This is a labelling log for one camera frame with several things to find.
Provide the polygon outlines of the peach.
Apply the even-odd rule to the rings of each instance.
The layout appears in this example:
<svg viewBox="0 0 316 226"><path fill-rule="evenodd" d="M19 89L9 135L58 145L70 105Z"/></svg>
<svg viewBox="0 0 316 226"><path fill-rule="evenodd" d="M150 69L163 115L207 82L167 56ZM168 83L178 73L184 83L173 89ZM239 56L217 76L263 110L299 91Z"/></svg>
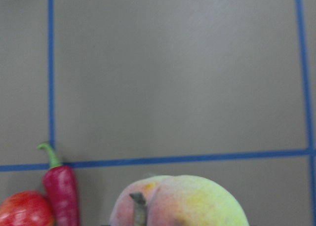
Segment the peach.
<svg viewBox="0 0 316 226"><path fill-rule="evenodd" d="M110 225L131 226L134 202L130 194L146 199L149 226L247 226L239 202L216 182L191 175L154 176L129 184L110 214Z"/></svg>

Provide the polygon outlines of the red apple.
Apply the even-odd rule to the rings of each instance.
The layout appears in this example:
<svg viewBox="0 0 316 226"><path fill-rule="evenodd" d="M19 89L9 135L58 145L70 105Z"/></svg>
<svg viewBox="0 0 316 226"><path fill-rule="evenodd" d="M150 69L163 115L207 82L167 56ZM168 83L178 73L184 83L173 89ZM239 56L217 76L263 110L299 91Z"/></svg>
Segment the red apple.
<svg viewBox="0 0 316 226"><path fill-rule="evenodd" d="M28 190L14 194L0 204L2 226L53 226L55 219L47 199Z"/></svg>

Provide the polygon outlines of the brown paper table cover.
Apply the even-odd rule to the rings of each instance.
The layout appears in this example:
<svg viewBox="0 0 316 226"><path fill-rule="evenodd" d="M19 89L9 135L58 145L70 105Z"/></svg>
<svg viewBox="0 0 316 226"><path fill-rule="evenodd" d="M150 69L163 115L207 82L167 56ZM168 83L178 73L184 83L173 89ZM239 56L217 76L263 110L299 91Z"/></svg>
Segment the brown paper table cover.
<svg viewBox="0 0 316 226"><path fill-rule="evenodd" d="M162 174L315 225L316 0L0 0L1 198L42 190L48 141L84 226Z"/></svg>

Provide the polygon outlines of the red chili pepper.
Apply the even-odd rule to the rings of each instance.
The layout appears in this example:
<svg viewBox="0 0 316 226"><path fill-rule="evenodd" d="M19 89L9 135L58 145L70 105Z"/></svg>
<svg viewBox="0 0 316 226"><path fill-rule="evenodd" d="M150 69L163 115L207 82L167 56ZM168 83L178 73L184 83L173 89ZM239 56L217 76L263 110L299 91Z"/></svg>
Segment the red chili pepper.
<svg viewBox="0 0 316 226"><path fill-rule="evenodd" d="M58 226L80 226L79 197L73 169L62 164L55 150L48 143L38 146L45 150L49 170L43 177L43 186Z"/></svg>

